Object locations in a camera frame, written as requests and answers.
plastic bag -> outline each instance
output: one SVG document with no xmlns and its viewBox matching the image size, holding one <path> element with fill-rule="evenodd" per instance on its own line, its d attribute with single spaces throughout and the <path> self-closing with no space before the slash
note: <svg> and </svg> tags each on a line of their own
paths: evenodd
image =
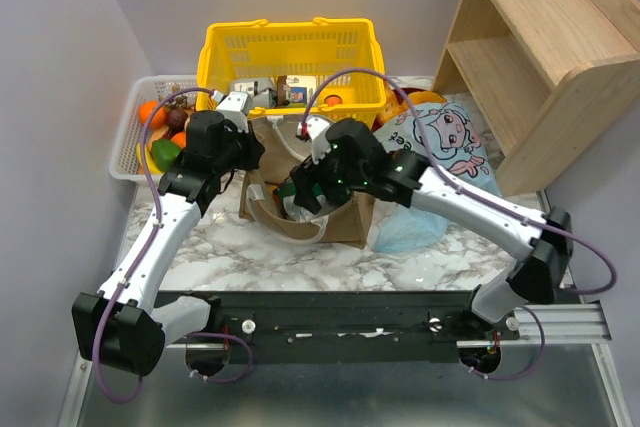
<svg viewBox="0 0 640 427">
<path fill-rule="evenodd" d="M 416 106 L 416 110 L 438 163 L 465 182 L 501 197 L 487 153 L 466 109 L 448 102 L 425 103 Z M 422 136 L 410 112 L 387 122 L 375 135 L 387 152 L 400 148 L 424 152 Z M 448 225 L 443 217 L 398 205 L 380 228 L 373 250 L 398 253 L 428 247 L 443 239 Z"/>
</svg>

wooden cabinet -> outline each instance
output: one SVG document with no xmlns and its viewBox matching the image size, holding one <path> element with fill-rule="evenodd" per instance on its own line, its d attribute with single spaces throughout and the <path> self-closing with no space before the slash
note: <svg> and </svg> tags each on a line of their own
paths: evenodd
<svg viewBox="0 0 640 427">
<path fill-rule="evenodd" d="M 637 0 L 460 0 L 434 90 L 470 91 L 505 195 L 547 187 L 640 94 Z"/>
</svg>

screw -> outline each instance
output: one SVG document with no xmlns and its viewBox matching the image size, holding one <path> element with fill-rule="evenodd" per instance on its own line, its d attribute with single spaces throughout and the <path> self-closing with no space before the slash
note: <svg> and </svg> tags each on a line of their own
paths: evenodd
<svg viewBox="0 0 640 427">
<path fill-rule="evenodd" d="M 509 329 L 511 332 L 515 332 L 520 328 L 520 322 L 518 322 L 518 319 L 516 319 L 515 317 L 509 317 L 506 323 L 507 329 Z"/>
<path fill-rule="evenodd" d="M 242 331 L 245 334 L 253 334 L 256 330 L 256 323 L 251 320 L 251 319 L 247 319 L 242 323 Z"/>
<path fill-rule="evenodd" d="M 436 334 L 442 330 L 442 322 L 439 318 L 431 317 L 429 319 L 429 330 Z"/>
</svg>

white basket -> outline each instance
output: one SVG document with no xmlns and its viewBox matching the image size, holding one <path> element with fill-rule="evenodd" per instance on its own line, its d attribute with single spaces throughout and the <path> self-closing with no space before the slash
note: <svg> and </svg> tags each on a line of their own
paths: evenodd
<svg viewBox="0 0 640 427">
<path fill-rule="evenodd" d="M 196 87 L 195 75 L 155 75 L 138 80 L 129 93 L 127 106 L 118 128 L 116 143 L 111 153 L 109 173 L 115 179 L 131 180 L 141 185 L 147 185 L 144 175 L 138 174 L 138 159 L 136 144 L 140 138 L 142 124 L 138 120 L 138 108 L 149 100 L 158 100 L 158 96 L 165 97 L 171 93 L 171 87 Z M 187 94 L 189 103 L 195 103 L 197 92 Z M 153 180 L 158 184 L 161 175 L 154 175 Z"/>
</svg>

white marble surface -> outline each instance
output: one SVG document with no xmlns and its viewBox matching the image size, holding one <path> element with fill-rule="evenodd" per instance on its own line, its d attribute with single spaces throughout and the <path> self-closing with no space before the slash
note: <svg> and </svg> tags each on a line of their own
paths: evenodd
<svg viewBox="0 0 640 427">
<path fill-rule="evenodd" d="M 403 86 L 428 88 L 426 77 L 398 79 Z M 455 96 L 473 116 L 493 165 L 501 153 L 473 99 Z M 376 291 L 472 289 L 512 262 L 484 238 L 450 224 L 445 238 L 407 254 L 378 254 L 370 246 L 393 205 L 377 202 L 368 246 L 359 250 L 340 244 L 294 246 L 273 238 L 253 222 L 238 217 L 240 179 L 215 199 L 178 251 L 162 290 L 300 290 Z M 512 199 L 539 208 L 533 194 Z M 151 212 L 148 189 L 140 188 L 126 233 L 123 254 Z"/>
</svg>

